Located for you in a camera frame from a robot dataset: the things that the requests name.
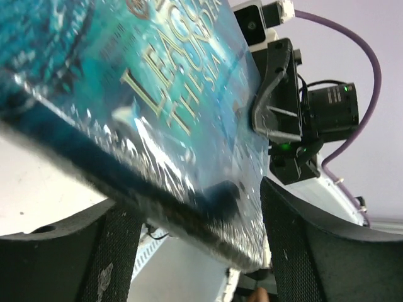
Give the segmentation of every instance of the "teal book cover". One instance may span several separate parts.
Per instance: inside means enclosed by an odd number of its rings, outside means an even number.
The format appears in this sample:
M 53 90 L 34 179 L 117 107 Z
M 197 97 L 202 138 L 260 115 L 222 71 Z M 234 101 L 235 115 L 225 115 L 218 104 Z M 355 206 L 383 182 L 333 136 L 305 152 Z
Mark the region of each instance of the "teal book cover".
M 228 2 L 2 4 L 2 131 L 232 267 L 258 268 L 268 142 L 251 130 L 260 78 Z

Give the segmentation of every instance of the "black mesh fabric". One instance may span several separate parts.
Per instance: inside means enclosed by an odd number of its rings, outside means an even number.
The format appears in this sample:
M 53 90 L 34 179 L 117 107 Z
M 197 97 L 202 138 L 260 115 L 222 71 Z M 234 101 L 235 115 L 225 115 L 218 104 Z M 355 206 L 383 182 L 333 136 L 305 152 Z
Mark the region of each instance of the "black mesh fabric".
M 281 202 L 269 179 L 262 180 L 260 194 L 280 301 L 325 302 L 301 217 Z
M 77 302 L 127 300 L 142 220 L 119 204 L 107 213 L 103 223 Z

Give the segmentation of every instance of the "white wall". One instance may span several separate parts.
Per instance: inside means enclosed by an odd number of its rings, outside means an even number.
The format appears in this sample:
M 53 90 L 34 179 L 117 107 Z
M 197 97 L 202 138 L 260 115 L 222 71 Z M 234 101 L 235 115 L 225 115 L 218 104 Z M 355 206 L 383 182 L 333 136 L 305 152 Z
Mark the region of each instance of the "white wall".
M 402 218 L 403 1 L 295 0 L 295 6 L 351 28 L 378 54 L 383 69 L 379 106 L 362 136 L 331 168 L 346 179 L 354 194 L 364 195 L 372 216 Z M 307 81 L 354 81 L 363 115 L 372 90 L 372 72 L 359 48 L 308 21 L 293 20 L 278 32 L 301 49 L 300 73 Z M 329 154 L 336 145 L 326 146 L 323 153 Z M 38 221 L 41 225 L 57 221 L 104 198 L 2 139 L 0 156 L 0 235 L 33 230 Z

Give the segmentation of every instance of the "finger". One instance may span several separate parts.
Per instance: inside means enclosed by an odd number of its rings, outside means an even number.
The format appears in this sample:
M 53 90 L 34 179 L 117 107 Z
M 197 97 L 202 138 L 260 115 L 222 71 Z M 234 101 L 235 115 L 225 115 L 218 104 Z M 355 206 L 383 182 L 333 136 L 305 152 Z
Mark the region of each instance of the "finger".
M 264 288 L 257 288 L 247 302 L 270 302 L 267 290 Z

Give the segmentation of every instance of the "black cable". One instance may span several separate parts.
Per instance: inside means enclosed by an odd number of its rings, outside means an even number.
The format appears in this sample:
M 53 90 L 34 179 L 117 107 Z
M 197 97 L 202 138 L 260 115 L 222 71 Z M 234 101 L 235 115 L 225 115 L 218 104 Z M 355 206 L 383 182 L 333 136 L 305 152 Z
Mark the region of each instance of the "black cable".
M 300 93 L 302 92 L 301 102 L 303 105 L 308 106 L 308 85 L 300 74 L 298 74 L 298 77 L 302 82 L 302 88 L 299 90 Z
M 160 236 L 160 237 L 154 237 L 152 235 L 152 233 L 154 233 L 157 230 L 157 228 L 153 227 L 152 225 L 150 225 L 148 223 L 145 224 L 145 227 L 147 228 L 147 233 L 146 234 L 148 236 L 150 236 L 154 240 L 161 240 L 161 239 L 164 239 L 165 237 L 167 237 L 169 235 L 169 233 L 167 233 L 167 234 L 164 234 L 163 236 Z
M 334 85 L 341 85 L 341 84 L 346 84 L 345 82 L 337 81 L 337 80 L 322 80 L 322 81 L 317 81 L 317 82 L 312 82 L 307 85 L 307 88 L 317 86 L 317 85 L 323 85 L 323 84 L 334 84 Z
M 167 234 L 165 234 L 163 236 L 160 236 L 160 237 L 154 237 L 150 233 L 147 233 L 147 235 L 150 236 L 154 240 L 161 240 L 161 239 L 164 239 L 165 237 L 167 237 L 169 235 L 169 233 L 167 233 Z
M 341 82 L 341 81 L 337 81 L 337 80 L 322 80 L 322 81 L 316 81 L 316 82 L 312 82 L 307 84 L 304 80 L 304 78 L 298 74 L 298 78 L 301 80 L 302 82 L 302 88 L 299 89 L 299 93 L 302 92 L 301 95 L 301 102 L 302 104 L 308 106 L 309 104 L 309 100 L 308 100 L 308 88 L 310 87 L 314 87 L 314 86 L 318 86 L 318 85 L 323 85 L 323 84 L 333 84 L 333 85 L 344 85 L 346 84 L 345 82 Z

